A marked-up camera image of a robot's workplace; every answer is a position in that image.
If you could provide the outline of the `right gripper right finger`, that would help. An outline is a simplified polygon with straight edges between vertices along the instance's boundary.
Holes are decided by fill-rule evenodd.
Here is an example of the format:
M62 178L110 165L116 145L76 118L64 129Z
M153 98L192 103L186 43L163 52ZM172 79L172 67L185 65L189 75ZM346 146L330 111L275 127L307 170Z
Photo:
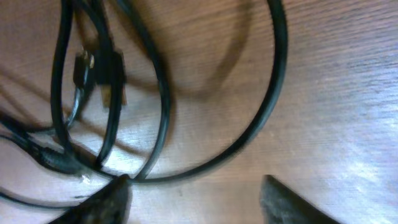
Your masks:
M259 203L265 223L323 223L338 224L273 175L265 175L261 185Z

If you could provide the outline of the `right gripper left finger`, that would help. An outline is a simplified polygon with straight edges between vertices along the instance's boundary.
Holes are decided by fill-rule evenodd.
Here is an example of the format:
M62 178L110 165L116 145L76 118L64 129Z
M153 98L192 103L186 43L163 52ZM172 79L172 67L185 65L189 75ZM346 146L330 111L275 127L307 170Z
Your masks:
M123 174L49 224L125 224L131 206L128 175Z

